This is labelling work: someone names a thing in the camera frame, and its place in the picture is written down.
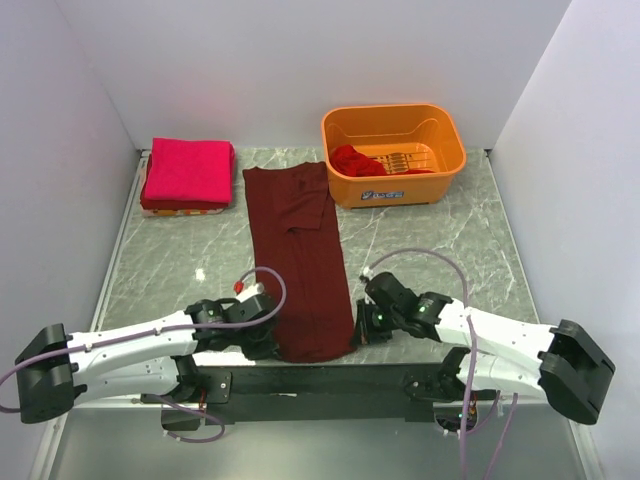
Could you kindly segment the dark maroon t-shirt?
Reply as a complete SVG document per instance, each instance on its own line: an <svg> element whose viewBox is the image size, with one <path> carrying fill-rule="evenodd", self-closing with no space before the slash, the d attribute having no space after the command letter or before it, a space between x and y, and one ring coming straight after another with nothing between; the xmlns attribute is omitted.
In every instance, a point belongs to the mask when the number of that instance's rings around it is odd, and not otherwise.
<svg viewBox="0 0 640 480"><path fill-rule="evenodd" d="M254 167L243 178L257 278L274 297L287 295L274 329L282 359L347 355L354 320L325 165Z"/></svg>

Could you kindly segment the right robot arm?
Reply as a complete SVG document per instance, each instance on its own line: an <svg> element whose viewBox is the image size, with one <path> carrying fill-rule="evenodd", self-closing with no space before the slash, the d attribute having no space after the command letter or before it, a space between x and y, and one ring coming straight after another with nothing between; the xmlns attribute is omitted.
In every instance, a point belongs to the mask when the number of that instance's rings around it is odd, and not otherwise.
<svg viewBox="0 0 640 480"><path fill-rule="evenodd" d="M451 345L436 382L445 400L470 390L544 399L564 417L597 423L615 373L613 361L578 323L521 322L467 307L435 292L417 295L390 272L363 279L366 332L402 330Z"/></svg>

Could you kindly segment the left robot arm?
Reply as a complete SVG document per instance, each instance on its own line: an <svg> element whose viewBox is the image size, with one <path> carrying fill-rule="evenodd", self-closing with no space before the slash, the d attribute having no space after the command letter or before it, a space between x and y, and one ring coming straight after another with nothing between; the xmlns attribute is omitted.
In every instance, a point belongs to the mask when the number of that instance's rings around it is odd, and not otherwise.
<svg viewBox="0 0 640 480"><path fill-rule="evenodd" d="M45 327L16 358L15 411L22 423L37 424L108 397L199 400L209 382L195 355L230 346L271 355L276 345L270 330L281 307L257 293L201 300L161 319L103 332Z"/></svg>

